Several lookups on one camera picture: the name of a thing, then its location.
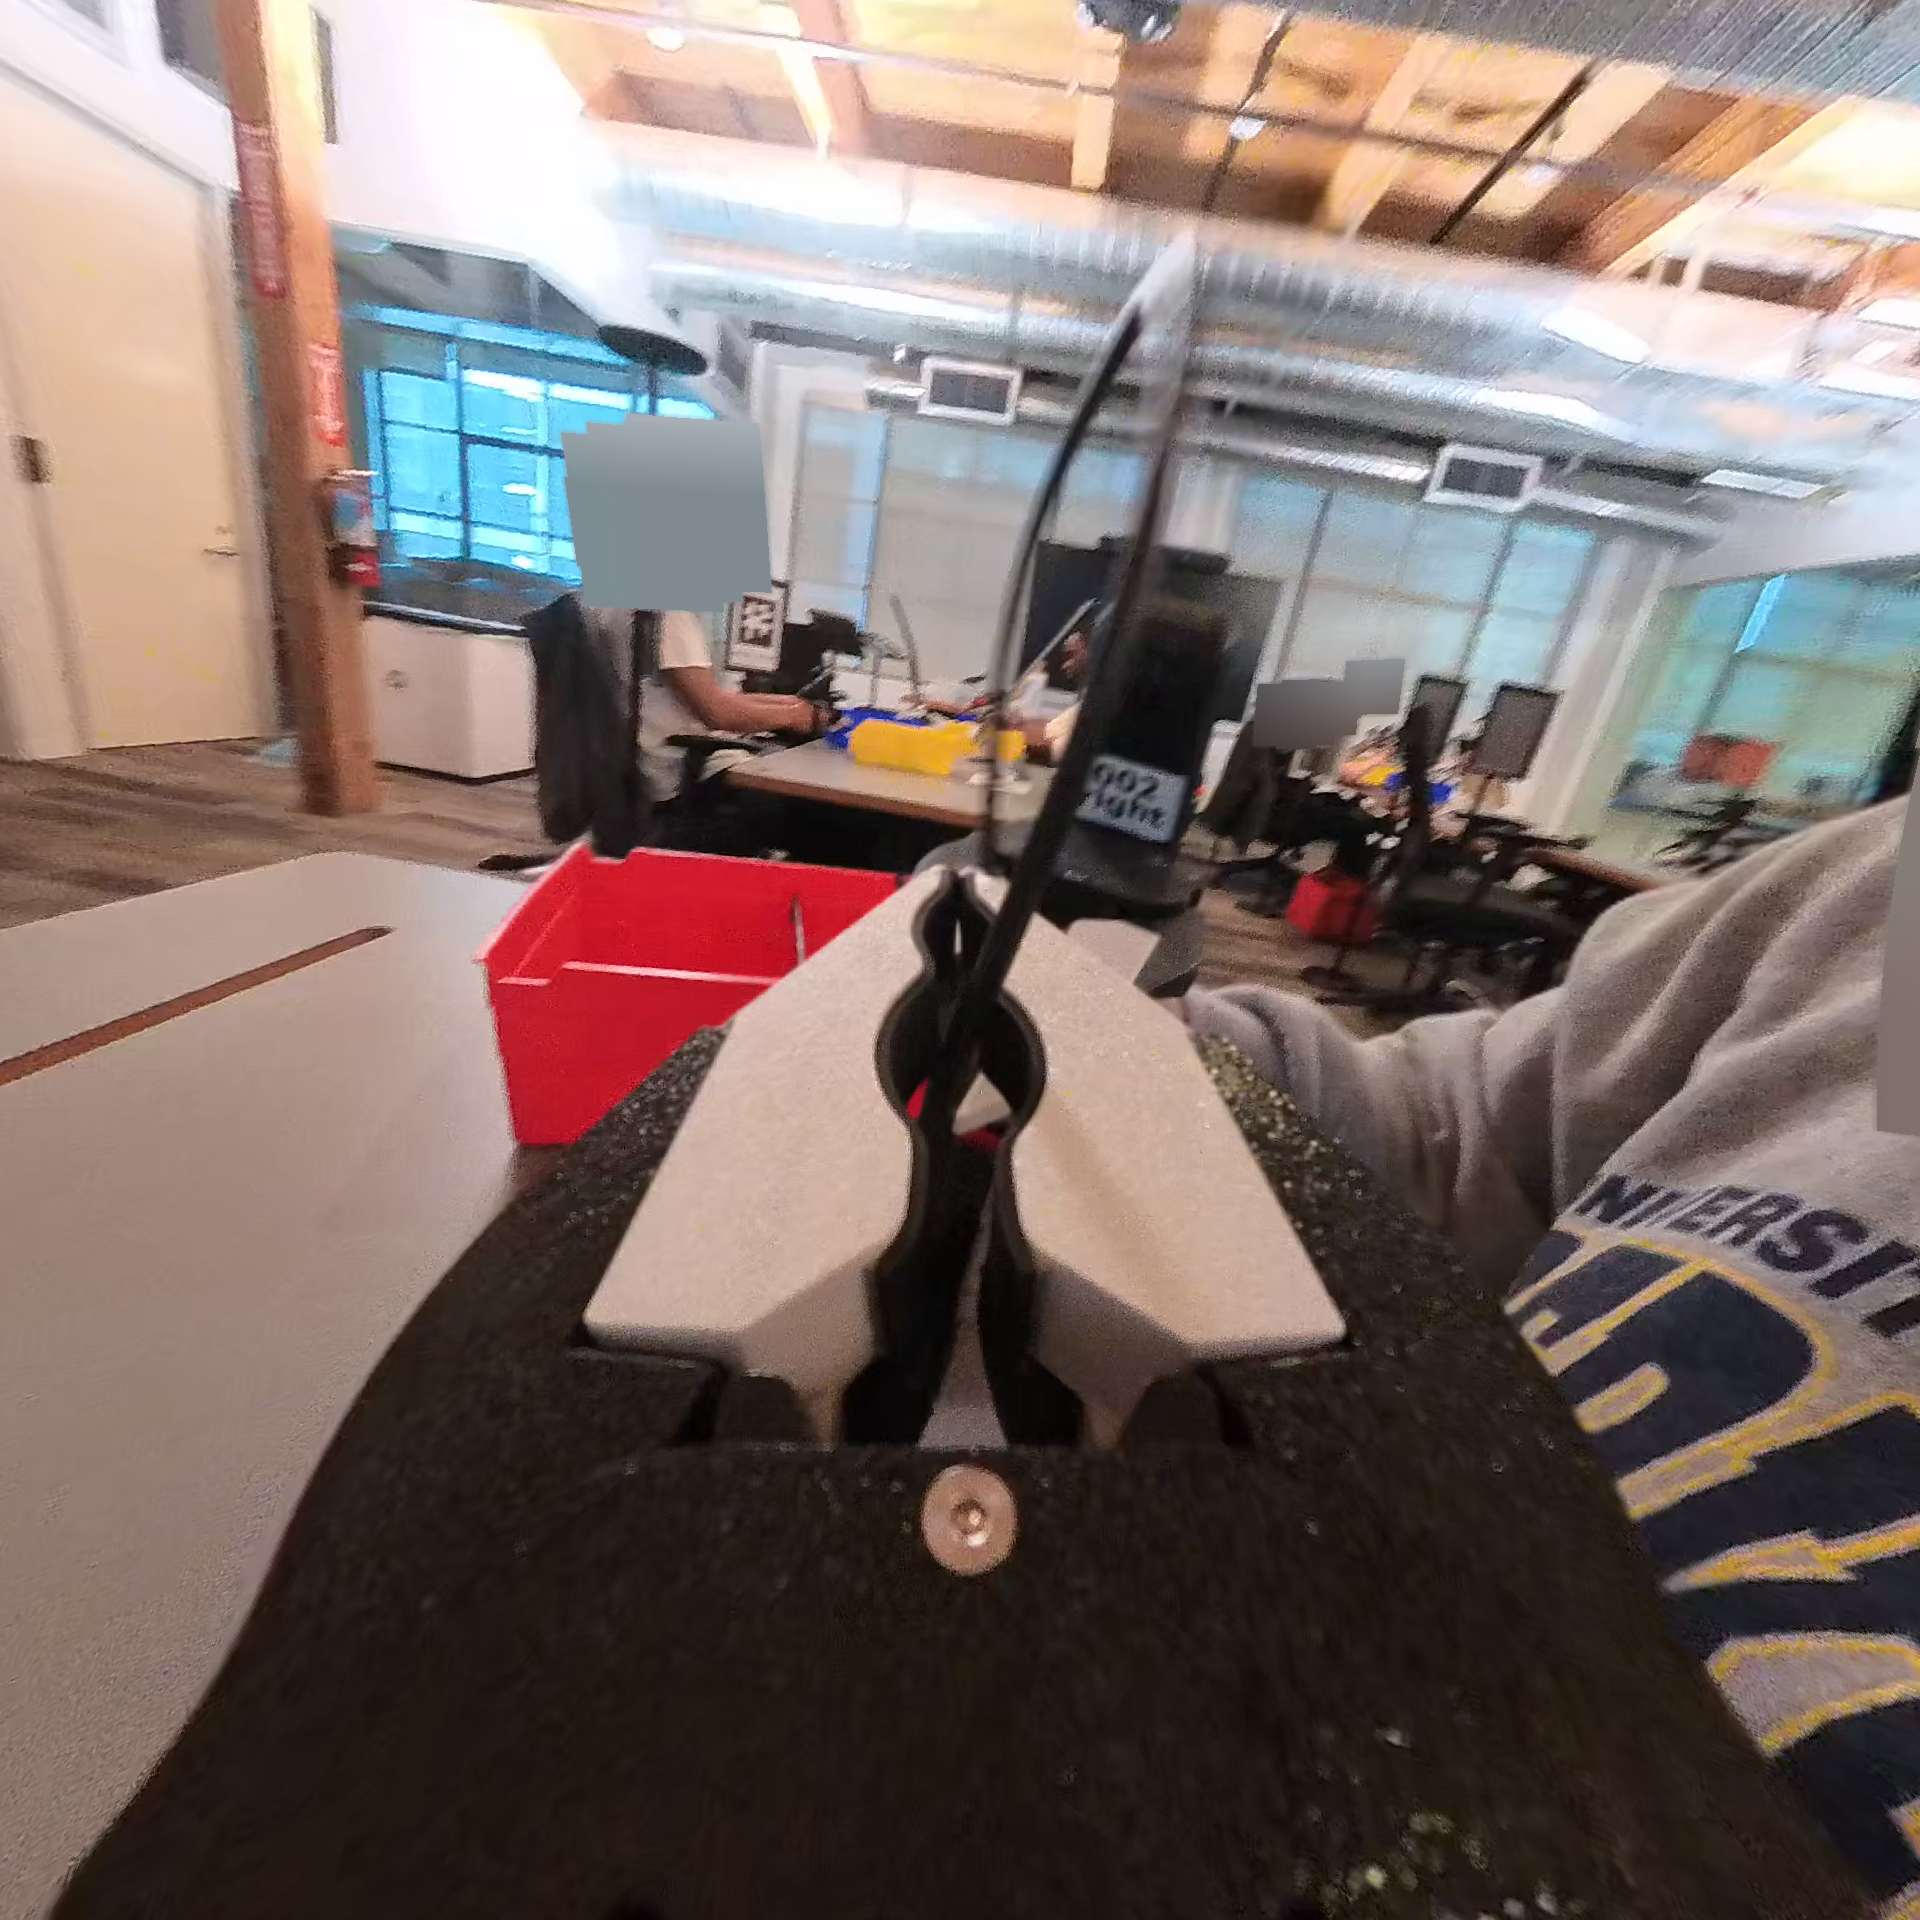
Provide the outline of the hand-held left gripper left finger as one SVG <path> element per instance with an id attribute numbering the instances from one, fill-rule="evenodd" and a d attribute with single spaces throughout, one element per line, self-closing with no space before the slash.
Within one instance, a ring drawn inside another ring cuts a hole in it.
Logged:
<path id="1" fill-rule="evenodd" d="M 953 1352 L 907 1115 L 953 978 L 955 870 L 909 881 L 730 1024 L 584 1309 L 602 1354 L 786 1385 L 824 1437 L 918 1442 Z"/>

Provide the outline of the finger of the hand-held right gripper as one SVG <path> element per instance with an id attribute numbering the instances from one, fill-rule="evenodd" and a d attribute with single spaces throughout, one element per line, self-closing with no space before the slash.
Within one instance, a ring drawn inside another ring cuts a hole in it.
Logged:
<path id="1" fill-rule="evenodd" d="M 1144 995 L 1169 992 L 1165 938 L 1158 931 L 1123 918 L 1082 918 L 1068 929 L 1068 939 Z"/>

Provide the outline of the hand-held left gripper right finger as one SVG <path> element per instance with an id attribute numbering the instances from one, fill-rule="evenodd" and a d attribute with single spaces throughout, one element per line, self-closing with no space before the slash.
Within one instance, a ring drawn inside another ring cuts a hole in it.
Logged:
<path id="1" fill-rule="evenodd" d="M 1185 1021 L 1028 923 L 960 1109 L 994 1139 L 968 1422 L 1114 1445 L 1163 1381 L 1330 1354 L 1347 1320 Z"/>

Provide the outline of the red plastic bin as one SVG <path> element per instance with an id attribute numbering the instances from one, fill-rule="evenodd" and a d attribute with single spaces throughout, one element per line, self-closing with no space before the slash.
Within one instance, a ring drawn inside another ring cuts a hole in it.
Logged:
<path id="1" fill-rule="evenodd" d="M 698 1032 L 793 974 L 901 878 L 804 862 L 574 849 L 481 950 L 517 1146 L 572 1146 Z"/>

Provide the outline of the person's right forearm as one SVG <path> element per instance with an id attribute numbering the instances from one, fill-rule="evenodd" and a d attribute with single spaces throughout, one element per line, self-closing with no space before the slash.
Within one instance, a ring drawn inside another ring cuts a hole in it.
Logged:
<path id="1" fill-rule="evenodd" d="M 1373 1040 L 1258 988 L 1181 1013 L 1486 1281 L 1521 1281 L 1550 1233 L 1667 1233 L 1905 1338 L 1916 1141 L 1874 1124 L 1905 826 L 1889 803 L 1634 897 L 1501 1013 Z"/>

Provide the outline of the yellow bin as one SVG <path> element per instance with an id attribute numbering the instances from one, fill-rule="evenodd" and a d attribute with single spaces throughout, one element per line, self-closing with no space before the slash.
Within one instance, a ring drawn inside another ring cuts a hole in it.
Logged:
<path id="1" fill-rule="evenodd" d="M 873 770 L 960 784 L 989 784 L 994 766 L 1026 761 L 1021 732 L 994 732 L 971 716 L 860 708 L 827 734 L 827 748 Z"/>

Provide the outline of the grey table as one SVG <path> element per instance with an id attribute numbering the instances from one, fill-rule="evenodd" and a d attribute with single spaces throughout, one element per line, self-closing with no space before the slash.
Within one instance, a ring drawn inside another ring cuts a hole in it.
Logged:
<path id="1" fill-rule="evenodd" d="M 1030 826 L 1048 797 L 1051 770 L 1017 763 L 1000 769 L 993 784 L 973 781 L 980 763 L 968 760 L 952 774 L 917 774 L 868 766 L 825 741 L 754 754 L 724 770 L 724 779 L 774 800 L 878 814 L 915 826 L 977 832 L 988 822 Z"/>

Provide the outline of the black jacket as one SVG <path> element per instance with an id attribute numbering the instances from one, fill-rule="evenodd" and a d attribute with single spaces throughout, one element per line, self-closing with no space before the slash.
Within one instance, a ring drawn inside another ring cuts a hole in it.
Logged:
<path id="1" fill-rule="evenodd" d="M 523 620 L 534 670 L 534 800 L 550 843 L 627 857 L 651 826 L 640 766 L 653 617 L 564 592 Z"/>

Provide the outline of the white recycling cabinet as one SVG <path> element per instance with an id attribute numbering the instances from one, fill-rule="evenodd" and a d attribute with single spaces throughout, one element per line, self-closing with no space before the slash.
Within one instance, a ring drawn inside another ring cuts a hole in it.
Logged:
<path id="1" fill-rule="evenodd" d="M 466 784 L 534 769 L 534 664 L 520 626 L 372 609 L 376 761 Z"/>

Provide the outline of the window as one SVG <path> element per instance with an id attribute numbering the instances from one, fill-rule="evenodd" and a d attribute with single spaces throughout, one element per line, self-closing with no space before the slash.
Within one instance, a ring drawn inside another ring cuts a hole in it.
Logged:
<path id="1" fill-rule="evenodd" d="M 1622 699 L 1610 810 L 1750 800 L 1812 820 L 1874 797 L 1917 676 L 1916 566 L 1810 566 L 1662 594 Z"/>
<path id="2" fill-rule="evenodd" d="M 507 620 L 574 587 L 564 440 L 713 417 L 691 372 L 613 352 L 525 264 L 350 233 L 336 274 L 353 450 L 397 606 Z"/>

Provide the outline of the red fire extinguisher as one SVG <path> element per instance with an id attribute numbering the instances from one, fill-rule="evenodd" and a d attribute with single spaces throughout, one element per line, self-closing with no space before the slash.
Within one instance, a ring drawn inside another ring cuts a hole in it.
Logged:
<path id="1" fill-rule="evenodd" d="M 331 468 L 320 480 L 326 573 L 336 585 L 372 592 L 381 585 L 372 472 Z"/>

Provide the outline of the white door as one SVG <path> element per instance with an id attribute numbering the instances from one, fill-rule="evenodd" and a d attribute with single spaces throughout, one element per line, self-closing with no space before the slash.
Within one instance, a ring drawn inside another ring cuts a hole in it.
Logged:
<path id="1" fill-rule="evenodd" d="M 226 193 L 5 67 L 5 756 L 278 714 Z"/>

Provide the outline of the silver ventilation duct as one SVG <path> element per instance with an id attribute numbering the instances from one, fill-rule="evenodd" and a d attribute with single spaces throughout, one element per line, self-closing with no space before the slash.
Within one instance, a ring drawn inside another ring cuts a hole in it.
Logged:
<path id="1" fill-rule="evenodd" d="M 1731 294 L 1353 243 L 878 160 L 617 128 L 595 201 L 660 304 L 873 345 L 1085 361 L 1163 252 L 1218 397 L 1812 490 L 1896 464 L 1914 397 L 1838 384 L 1853 339 Z"/>

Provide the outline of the wooden post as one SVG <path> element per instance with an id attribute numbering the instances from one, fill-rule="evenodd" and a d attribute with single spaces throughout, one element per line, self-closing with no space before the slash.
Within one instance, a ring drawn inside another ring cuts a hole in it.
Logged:
<path id="1" fill-rule="evenodd" d="M 326 218 L 320 56 L 306 3 L 218 3 L 232 121 L 273 128 L 288 294 L 246 310 L 265 433 L 273 579 L 290 670 L 302 803 L 324 818 L 368 814 L 380 800 L 362 598 L 329 579 L 320 480 L 350 468 L 350 448 L 316 442 L 306 406 L 306 342 L 344 347 Z"/>

